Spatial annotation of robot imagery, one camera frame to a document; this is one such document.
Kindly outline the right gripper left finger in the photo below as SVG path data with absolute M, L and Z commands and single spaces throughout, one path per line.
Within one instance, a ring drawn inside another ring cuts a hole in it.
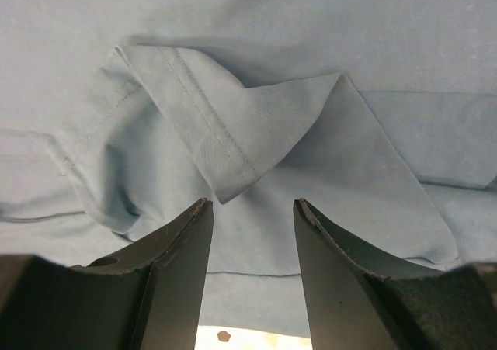
M 1 257 L 3 349 L 192 349 L 213 233 L 200 199 L 90 265 Z

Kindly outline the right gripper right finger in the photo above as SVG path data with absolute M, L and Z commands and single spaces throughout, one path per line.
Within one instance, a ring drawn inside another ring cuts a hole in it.
M 447 272 L 393 256 L 305 199 L 294 230 L 315 349 L 494 349 L 496 265 Z

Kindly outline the blue t shirt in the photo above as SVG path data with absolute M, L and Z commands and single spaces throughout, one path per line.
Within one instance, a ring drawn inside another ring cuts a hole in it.
M 305 336 L 293 203 L 496 259 L 496 0 L 1 0 L 1 251 L 88 264 L 214 204 L 200 322 Z

